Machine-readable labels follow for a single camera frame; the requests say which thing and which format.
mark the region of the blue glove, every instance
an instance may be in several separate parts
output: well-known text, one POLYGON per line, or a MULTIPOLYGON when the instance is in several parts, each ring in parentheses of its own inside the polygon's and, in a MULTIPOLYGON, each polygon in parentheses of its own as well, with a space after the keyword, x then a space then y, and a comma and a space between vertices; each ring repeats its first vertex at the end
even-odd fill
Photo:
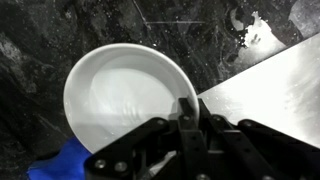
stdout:
POLYGON ((34 162, 27 173, 30 180, 82 180, 83 163, 90 155, 78 139, 72 138, 56 157, 34 162))

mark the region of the screw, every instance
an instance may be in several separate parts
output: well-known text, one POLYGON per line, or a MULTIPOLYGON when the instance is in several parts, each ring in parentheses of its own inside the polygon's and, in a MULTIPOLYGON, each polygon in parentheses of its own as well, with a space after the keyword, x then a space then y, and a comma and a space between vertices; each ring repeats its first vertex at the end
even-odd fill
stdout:
POLYGON ((221 118, 220 117, 215 117, 215 120, 216 121, 221 121, 221 118))
POLYGON ((274 178, 270 176, 263 176, 262 180, 274 180, 274 178))
POLYGON ((99 159, 96 161, 96 163, 94 164, 96 168, 98 169, 102 169, 106 166, 106 161, 103 159, 99 159))
POLYGON ((210 178, 206 174, 199 174, 197 180, 210 180, 210 178))
POLYGON ((248 126, 248 127, 252 126, 251 122, 249 122, 249 121, 245 121, 245 122, 244 122, 244 125, 246 125, 246 126, 248 126))
POLYGON ((164 122, 162 120, 160 120, 160 119, 157 121, 157 123, 160 124, 160 125, 164 124, 164 122))
POLYGON ((127 163, 125 162, 117 162, 116 165, 114 166, 114 169, 117 171, 117 172, 124 172, 127 170, 127 163))
POLYGON ((183 119, 186 120, 186 121, 189 121, 190 117, 189 116, 183 116, 183 119))

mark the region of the bowl rim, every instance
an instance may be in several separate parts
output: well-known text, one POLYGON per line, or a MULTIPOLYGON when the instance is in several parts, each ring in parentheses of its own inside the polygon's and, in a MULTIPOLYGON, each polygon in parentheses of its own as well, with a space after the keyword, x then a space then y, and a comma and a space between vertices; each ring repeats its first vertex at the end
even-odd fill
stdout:
POLYGON ((193 106, 195 108, 194 109, 194 120, 195 120, 195 122, 198 122, 198 119, 199 119, 199 116, 200 116, 200 109, 199 109, 199 102, 198 102, 198 98, 197 98, 195 89, 194 89, 192 83, 190 82, 189 78, 187 77, 187 75, 183 72, 183 70, 172 59, 170 59, 169 57, 167 57, 166 55, 162 54, 161 52, 159 52, 157 50, 154 50, 152 48, 149 48, 149 47, 146 47, 146 46, 143 46, 143 45, 132 44, 132 43, 115 43, 115 44, 108 44, 108 45, 104 45, 104 46, 98 47, 98 48, 90 51, 89 53, 85 54, 72 67, 72 69, 69 72, 68 77, 67 77, 67 79, 65 81, 65 86, 64 86, 64 91, 63 91, 63 107, 64 107, 64 112, 66 114, 66 118, 67 118, 68 124, 69 124, 70 128, 72 129, 73 133, 76 135, 76 137, 77 137, 77 134, 73 129, 73 126, 72 126, 73 123, 71 123, 71 120, 68 118, 68 114, 67 114, 68 113, 67 112, 68 108, 66 108, 66 102, 67 102, 66 94, 67 94, 68 89, 70 89, 70 84, 72 84, 71 83, 72 77, 74 77, 76 75, 77 70, 79 69, 79 67, 82 66, 82 64, 84 64, 87 61, 91 60, 91 58, 93 56, 95 56, 96 54, 101 53, 101 52, 106 51, 106 50, 117 49, 117 48, 129 48, 129 49, 142 50, 144 52, 150 53, 152 55, 155 55, 155 56, 161 58, 169 66, 173 67, 178 72, 178 74, 183 78, 183 80, 185 81, 185 83, 186 83, 186 85, 187 85, 187 87, 189 89, 189 92, 191 93, 190 94, 190 99, 192 99, 192 101, 194 102, 193 106))

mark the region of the black marble countertop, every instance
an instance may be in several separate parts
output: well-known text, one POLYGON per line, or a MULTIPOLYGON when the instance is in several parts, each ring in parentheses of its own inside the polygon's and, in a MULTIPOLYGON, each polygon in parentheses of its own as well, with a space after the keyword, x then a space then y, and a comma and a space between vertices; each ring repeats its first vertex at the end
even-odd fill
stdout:
POLYGON ((320 32, 318 0, 0 0, 0 17, 0 179, 73 135, 64 83, 92 49, 152 47, 201 93, 320 32))

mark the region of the metal sheet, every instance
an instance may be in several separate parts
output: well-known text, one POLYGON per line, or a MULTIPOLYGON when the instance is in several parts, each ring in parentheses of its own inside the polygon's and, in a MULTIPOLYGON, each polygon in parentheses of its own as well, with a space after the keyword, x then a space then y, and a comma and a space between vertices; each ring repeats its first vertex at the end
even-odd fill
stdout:
POLYGON ((252 119, 320 147, 320 34, 199 97, 233 124, 252 119))

